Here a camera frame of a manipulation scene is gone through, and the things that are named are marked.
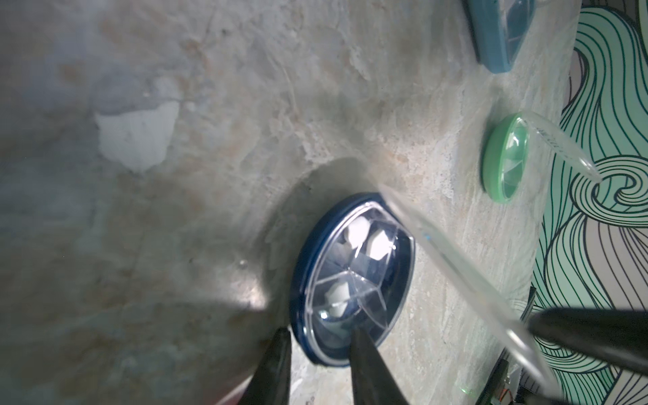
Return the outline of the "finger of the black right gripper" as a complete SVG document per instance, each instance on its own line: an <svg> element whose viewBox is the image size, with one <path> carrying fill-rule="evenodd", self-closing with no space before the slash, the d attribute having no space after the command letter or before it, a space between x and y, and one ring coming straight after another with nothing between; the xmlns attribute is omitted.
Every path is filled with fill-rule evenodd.
<svg viewBox="0 0 648 405"><path fill-rule="evenodd" d="M647 313L552 308L528 321L540 339L641 375L647 373Z"/></svg>

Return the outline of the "clear blue rectangular pillbox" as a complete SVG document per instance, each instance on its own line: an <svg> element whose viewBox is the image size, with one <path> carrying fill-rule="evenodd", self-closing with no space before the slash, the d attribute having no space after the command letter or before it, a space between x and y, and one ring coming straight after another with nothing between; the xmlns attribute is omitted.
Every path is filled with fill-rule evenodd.
<svg viewBox="0 0 648 405"><path fill-rule="evenodd" d="M534 0L468 0L479 62L492 74L511 71L537 8Z"/></svg>

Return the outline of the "green round pillbox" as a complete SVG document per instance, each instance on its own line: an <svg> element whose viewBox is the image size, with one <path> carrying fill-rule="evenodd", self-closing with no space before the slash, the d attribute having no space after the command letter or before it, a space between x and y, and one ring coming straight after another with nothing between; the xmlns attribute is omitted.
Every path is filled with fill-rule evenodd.
<svg viewBox="0 0 648 405"><path fill-rule="evenodd" d="M516 195L533 136L544 141L558 157L588 180L596 184L602 182L598 168L565 132L544 116L521 111L507 116L495 127L484 149L481 179L494 202L507 204Z"/></svg>

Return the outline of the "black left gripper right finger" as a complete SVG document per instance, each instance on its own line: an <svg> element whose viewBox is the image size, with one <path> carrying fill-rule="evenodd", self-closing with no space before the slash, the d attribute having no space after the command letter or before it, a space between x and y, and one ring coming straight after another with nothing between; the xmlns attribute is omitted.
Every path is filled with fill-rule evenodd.
<svg viewBox="0 0 648 405"><path fill-rule="evenodd" d="M407 404L369 334L355 329L349 346L354 404Z"/></svg>

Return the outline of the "dark red two-compartment pillbox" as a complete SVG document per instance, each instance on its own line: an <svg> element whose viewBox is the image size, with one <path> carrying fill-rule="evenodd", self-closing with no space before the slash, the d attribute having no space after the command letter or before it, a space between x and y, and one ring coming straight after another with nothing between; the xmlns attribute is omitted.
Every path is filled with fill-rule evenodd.
<svg viewBox="0 0 648 405"><path fill-rule="evenodd" d="M221 398L216 405L237 405L245 393L245 389L233 391L232 393L227 394L225 397Z"/></svg>

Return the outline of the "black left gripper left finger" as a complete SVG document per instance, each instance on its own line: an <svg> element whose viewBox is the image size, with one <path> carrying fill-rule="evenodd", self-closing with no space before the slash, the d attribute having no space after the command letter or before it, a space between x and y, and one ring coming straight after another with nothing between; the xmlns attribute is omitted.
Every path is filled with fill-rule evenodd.
<svg viewBox="0 0 648 405"><path fill-rule="evenodd" d="M238 404L289 404L291 365L291 334L287 327L280 327Z"/></svg>

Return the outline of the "blue round pillbox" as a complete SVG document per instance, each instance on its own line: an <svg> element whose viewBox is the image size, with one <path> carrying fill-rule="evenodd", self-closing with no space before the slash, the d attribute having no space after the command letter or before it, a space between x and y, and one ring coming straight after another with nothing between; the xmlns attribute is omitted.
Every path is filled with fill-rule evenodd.
<svg viewBox="0 0 648 405"><path fill-rule="evenodd" d="M307 237L290 289L290 323L314 364L349 365L355 330L381 344L408 298L422 249L543 392L561 388L533 336L474 263L403 195L387 186L334 205Z"/></svg>

